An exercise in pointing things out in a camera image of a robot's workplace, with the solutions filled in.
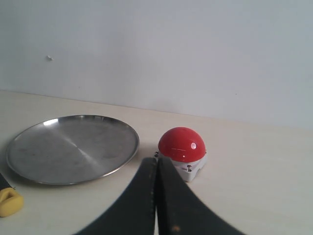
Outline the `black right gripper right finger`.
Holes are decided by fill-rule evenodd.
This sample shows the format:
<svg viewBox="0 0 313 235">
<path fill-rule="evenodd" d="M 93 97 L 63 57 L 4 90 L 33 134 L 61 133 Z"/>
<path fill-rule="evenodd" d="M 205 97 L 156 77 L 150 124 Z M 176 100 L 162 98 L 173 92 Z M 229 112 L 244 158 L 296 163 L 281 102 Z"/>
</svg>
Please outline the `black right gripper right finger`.
<svg viewBox="0 0 313 235">
<path fill-rule="evenodd" d="M 156 208 L 160 235 L 242 235 L 188 187 L 171 159 L 157 163 Z"/>
</svg>

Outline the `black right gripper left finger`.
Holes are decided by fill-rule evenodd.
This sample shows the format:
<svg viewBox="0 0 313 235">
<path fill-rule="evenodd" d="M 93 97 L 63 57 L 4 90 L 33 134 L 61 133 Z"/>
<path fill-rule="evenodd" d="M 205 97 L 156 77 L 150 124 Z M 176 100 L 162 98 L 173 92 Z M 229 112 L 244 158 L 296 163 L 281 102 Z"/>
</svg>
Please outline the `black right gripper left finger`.
<svg viewBox="0 0 313 235">
<path fill-rule="evenodd" d="M 142 160 L 135 176 L 119 198 L 78 235 L 153 235 L 157 160 Z"/>
</svg>

